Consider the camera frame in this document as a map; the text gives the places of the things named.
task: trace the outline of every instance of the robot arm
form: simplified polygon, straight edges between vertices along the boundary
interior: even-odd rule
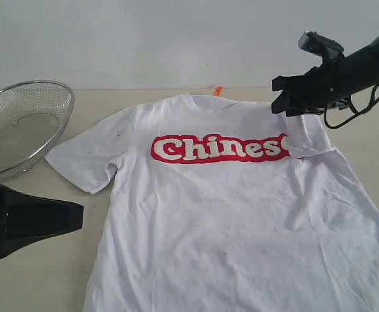
[[[322,65],[302,76],[279,76],[273,79],[273,91],[282,91],[272,103],[274,114],[286,112],[286,116],[297,116],[325,112],[326,125],[336,129],[370,111],[379,102],[379,96],[376,98],[379,87],[379,37],[347,57],[340,44],[315,32],[304,33],[298,44],[304,51],[322,57]],[[369,104],[357,111],[351,95],[371,86],[373,89]],[[326,111],[335,108],[349,108],[354,115],[339,125],[331,126]]]

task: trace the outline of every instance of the red printed logo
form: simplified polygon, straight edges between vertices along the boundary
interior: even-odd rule
[[[287,135],[264,140],[241,140],[210,134],[202,140],[194,135],[158,136],[151,146],[151,155],[158,161],[172,164],[203,164],[218,161],[278,161],[289,155]]]

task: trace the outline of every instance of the shirt sleeve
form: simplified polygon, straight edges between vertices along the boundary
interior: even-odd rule
[[[54,147],[48,163],[68,181],[95,194],[106,187],[118,170],[118,159],[131,146],[135,107],[123,109],[75,138]]]
[[[292,157],[309,157],[334,150],[316,115],[282,116],[287,129],[287,147]]]

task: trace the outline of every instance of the basket rim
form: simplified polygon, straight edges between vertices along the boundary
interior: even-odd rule
[[[45,147],[47,147],[47,145],[54,139],[56,138],[57,136],[61,135],[62,132],[65,130],[65,127],[66,125],[68,124],[69,122],[69,119],[70,119],[70,116],[72,114],[72,110],[73,110],[73,106],[74,106],[74,103],[75,103],[75,95],[73,93],[73,90],[66,84],[64,83],[60,83],[58,81],[53,81],[53,80],[30,80],[30,81],[24,81],[22,83],[15,83],[15,84],[12,84],[10,86],[7,86],[5,88],[2,88],[0,89],[0,94],[7,91],[7,90],[10,90],[10,89],[13,89],[13,88],[17,88],[19,86],[23,86],[23,85],[33,85],[33,84],[36,84],[36,83],[49,83],[49,84],[53,84],[53,85],[59,85],[63,88],[65,88],[71,95],[71,100],[70,100],[70,108],[69,108],[69,113],[68,113],[68,119],[66,120],[66,123],[64,125],[61,125],[58,129],[58,131],[56,131],[52,137],[46,141],[45,144],[43,144],[40,148],[38,148],[34,153],[30,154],[29,156],[25,157],[24,159],[18,161],[18,162],[15,162],[14,164],[12,164],[11,166],[9,166],[8,168],[5,168],[5,169],[2,169],[0,170],[0,174],[3,174],[9,170],[12,170],[12,169],[15,169],[17,166],[21,165],[22,163],[32,159],[34,156],[36,156],[38,153],[40,153],[41,151],[43,151],[43,149]]]

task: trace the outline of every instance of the black cable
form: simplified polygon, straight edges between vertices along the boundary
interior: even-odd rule
[[[364,115],[365,113],[369,112],[379,102],[379,96],[378,96],[378,98],[376,98],[376,91],[377,91],[378,87],[379,87],[378,85],[375,85],[371,89],[370,101],[367,104],[367,107],[365,107],[363,110],[357,111],[356,108],[355,108],[355,106],[354,106],[354,104],[352,104],[352,102],[350,102],[350,109],[352,110],[352,112],[354,113],[354,115],[351,116],[350,118],[346,119],[345,121],[341,122],[338,125],[330,125],[328,123],[328,104],[325,104],[325,112],[324,112],[324,122],[325,122],[325,125],[329,129],[338,129],[338,128],[346,125],[348,122],[351,122],[352,120],[354,120],[358,116]]]

